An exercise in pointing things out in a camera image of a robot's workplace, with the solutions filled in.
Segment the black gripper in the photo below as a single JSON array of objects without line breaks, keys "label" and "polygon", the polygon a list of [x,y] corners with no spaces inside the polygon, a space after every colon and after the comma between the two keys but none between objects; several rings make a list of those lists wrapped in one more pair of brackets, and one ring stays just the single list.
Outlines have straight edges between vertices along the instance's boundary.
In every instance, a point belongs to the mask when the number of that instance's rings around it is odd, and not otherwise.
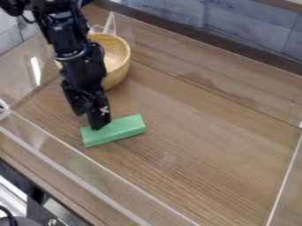
[{"label": "black gripper", "polygon": [[107,75],[105,49],[95,41],[55,44],[55,60],[62,63],[62,88],[73,111],[87,114],[90,126],[102,129],[111,123],[110,103],[102,81]]}]

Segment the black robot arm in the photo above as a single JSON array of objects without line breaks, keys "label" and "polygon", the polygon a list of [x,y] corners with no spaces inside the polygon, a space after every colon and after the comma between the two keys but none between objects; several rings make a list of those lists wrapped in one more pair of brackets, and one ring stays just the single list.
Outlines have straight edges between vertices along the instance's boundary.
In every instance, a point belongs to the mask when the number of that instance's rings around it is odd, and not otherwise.
[{"label": "black robot arm", "polygon": [[107,75],[106,51],[87,37],[90,27],[77,0],[0,0],[0,9],[12,17],[32,12],[34,17],[26,22],[38,24],[54,47],[70,106],[77,115],[87,116],[93,129],[103,128],[111,122],[110,103],[102,86]]}]

